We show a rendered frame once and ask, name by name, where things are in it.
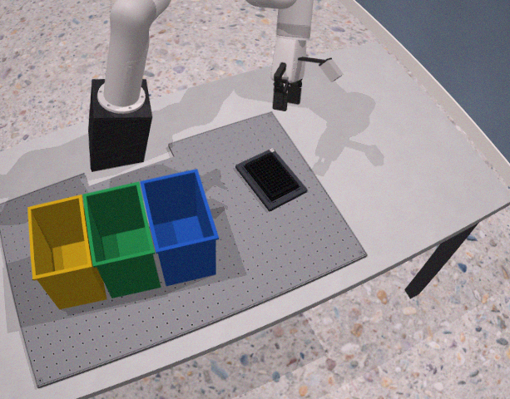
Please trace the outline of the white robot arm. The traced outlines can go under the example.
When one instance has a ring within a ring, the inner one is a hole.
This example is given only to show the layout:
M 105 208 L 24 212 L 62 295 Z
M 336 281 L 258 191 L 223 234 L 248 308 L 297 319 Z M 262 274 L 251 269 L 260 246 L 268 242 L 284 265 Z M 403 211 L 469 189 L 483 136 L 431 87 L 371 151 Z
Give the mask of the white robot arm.
M 278 9 L 276 35 L 310 38 L 314 0 L 246 1 L 255 7 Z M 150 43 L 149 29 L 170 2 L 116 0 L 113 4 L 105 86 L 97 93 L 100 105 L 106 110 L 127 114 L 143 106 L 146 94 L 141 84 Z M 319 67 L 331 82 L 343 75 L 332 58 L 298 57 L 298 61 L 320 63 Z

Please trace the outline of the yellow open-top bin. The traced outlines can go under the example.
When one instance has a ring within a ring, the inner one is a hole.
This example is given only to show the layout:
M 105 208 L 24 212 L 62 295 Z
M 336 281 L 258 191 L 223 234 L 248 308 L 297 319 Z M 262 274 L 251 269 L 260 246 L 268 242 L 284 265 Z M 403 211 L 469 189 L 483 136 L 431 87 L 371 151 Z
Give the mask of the yellow open-top bin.
M 106 300 L 104 282 L 92 265 L 82 195 L 27 211 L 33 281 L 59 309 Z

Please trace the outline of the green open-top bin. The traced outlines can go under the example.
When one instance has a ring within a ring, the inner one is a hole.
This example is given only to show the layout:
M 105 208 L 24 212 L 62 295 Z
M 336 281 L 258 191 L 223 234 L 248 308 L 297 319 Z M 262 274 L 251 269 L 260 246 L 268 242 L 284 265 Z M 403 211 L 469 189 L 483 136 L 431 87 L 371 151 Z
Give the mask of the green open-top bin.
M 83 202 L 92 265 L 111 298 L 161 288 L 140 183 L 87 193 Z

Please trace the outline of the blue open-top bin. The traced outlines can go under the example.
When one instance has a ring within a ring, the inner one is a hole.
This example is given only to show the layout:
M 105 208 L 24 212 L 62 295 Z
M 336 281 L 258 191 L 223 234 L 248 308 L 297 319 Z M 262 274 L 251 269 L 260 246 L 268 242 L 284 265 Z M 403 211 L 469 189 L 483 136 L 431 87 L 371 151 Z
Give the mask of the blue open-top bin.
M 198 169 L 140 182 L 166 286 L 216 275 L 219 236 Z

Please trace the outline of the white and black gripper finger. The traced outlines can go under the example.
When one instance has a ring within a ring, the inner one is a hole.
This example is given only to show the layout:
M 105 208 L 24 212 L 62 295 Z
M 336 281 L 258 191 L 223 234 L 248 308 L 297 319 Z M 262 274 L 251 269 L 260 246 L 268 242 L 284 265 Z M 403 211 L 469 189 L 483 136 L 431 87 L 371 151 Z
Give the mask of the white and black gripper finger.
M 299 81 L 290 83 L 290 86 L 287 91 L 287 93 L 289 93 L 288 103 L 299 105 L 300 97 L 301 97 L 301 88 L 300 87 L 302 87 L 302 79 Z
M 284 72 L 286 70 L 286 63 L 281 62 L 280 66 L 278 67 L 277 71 L 274 74 L 274 96 L 273 96 L 273 106 L 272 108 L 274 110 L 278 111 L 287 111 L 287 104 L 288 104 L 288 95 L 287 93 L 289 88 L 289 79 L 281 79 Z M 284 84 L 285 86 L 284 86 Z

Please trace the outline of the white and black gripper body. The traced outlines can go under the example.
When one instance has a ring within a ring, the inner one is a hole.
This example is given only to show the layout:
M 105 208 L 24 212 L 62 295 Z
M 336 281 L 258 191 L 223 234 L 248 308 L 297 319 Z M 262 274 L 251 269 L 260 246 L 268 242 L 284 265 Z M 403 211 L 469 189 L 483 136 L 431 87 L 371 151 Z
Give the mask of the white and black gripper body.
M 286 71 L 282 79 L 289 79 L 289 83 L 299 81 L 305 74 L 305 62 L 298 61 L 298 57 L 306 57 L 306 41 L 310 38 L 285 37 L 276 35 L 275 52 L 272 64 L 271 79 L 281 62 L 286 63 Z M 304 40 L 304 41 L 301 41 Z

